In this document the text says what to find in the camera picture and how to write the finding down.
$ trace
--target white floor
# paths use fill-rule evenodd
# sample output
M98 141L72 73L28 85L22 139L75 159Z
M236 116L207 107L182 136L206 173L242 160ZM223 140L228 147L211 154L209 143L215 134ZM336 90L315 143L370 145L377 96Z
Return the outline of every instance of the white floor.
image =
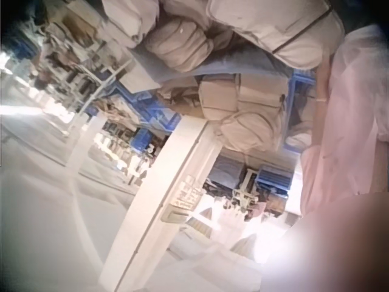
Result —
M2 117L2 263L18 291L101 291L97 284L134 197L105 161L88 158L74 179L67 148L46 117ZM180 232L146 291L253 292L261 265L196 231Z

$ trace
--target stacked bags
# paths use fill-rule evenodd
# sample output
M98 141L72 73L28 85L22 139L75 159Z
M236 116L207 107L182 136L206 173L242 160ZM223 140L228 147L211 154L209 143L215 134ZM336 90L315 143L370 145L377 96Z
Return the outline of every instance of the stacked bags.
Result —
M103 30L126 47L136 47L146 38L146 49L180 72L199 66L213 50L228 48L234 32L297 69L318 66L323 48L334 52L345 34L327 0L160 3L169 20L154 28L160 15L158 0L103 0L109 17Z
M287 78L214 75L201 81L200 102L206 119L228 149L276 149L284 120Z

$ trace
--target pink garment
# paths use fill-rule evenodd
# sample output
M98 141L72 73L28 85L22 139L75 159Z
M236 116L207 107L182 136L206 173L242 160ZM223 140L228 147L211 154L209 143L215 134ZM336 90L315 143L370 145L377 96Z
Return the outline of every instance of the pink garment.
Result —
M374 103L387 98L387 49L378 27L346 36L335 54L323 142L301 156L301 213L368 193L378 134Z

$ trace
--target blue fabric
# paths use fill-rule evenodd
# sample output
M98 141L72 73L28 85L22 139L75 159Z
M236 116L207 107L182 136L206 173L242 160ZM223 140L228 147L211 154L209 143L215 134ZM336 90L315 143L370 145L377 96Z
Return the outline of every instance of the blue fabric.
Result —
M131 52L155 82L210 74L245 73L287 77L293 74L293 69L271 54L251 44L247 44L233 52L226 52L223 55L216 52L209 56L199 67L185 73L170 69L162 60L148 52L143 45L137 46Z

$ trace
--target merchandise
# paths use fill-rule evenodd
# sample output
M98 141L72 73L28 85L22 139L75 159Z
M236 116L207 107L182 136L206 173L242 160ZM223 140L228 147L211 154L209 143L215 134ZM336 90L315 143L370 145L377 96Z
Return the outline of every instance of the merchandise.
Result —
M199 96L204 117L221 120L238 111L233 75L210 75L200 83Z
M177 71L188 72L212 52L212 40L192 21L175 18L146 39L146 49Z
M245 152L251 148L262 151L273 148L279 119L272 119L265 112L238 112L221 121L220 132L226 140L225 146Z
M103 0L103 5L109 17L107 32L112 33L112 37L120 44L128 47L136 47L141 43L154 28L159 16L158 0Z
M237 75L240 102L259 103L279 108L282 96L287 96L288 78L265 75Z
M212 20L207 16L205 10L208 0L160 0L164 10L175 16L194 21L203 31L212 26Z
M161 0L164 10L173 16L180 16L195 22L213 40L213 50L225 49L236 40L227 26L211 20L206 13L208 0Z
M296 69L318 66L344 37L326 0L209 0L207 14Z
M165 106L181 115L204 118L199 101L199 86L194 77L165 82L156 95Z

